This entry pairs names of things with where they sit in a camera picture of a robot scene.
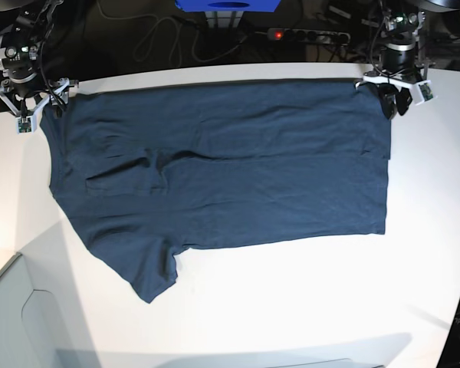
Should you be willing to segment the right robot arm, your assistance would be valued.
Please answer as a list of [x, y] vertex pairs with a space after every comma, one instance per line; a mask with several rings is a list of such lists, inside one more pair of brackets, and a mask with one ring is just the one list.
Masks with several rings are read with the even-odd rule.
[[0, 12], [18, 10], [11, 27], [0, 34], [0, 112], [10, 113], [21, 132], [32, 131], [44, 107], [67, 109], [77, 80], [46, 77], [45, 49], [62, 1], [0, 1]]

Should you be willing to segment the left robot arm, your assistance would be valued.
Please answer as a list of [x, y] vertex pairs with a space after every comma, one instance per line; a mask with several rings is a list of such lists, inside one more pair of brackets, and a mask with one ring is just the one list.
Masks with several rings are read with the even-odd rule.
[[460, 60], [460, 1], [379, 1], [379, 25], [368, 47], [373, 69], [355, 83], [380, 102], [386, 119], [435, 99], [429, 68]]

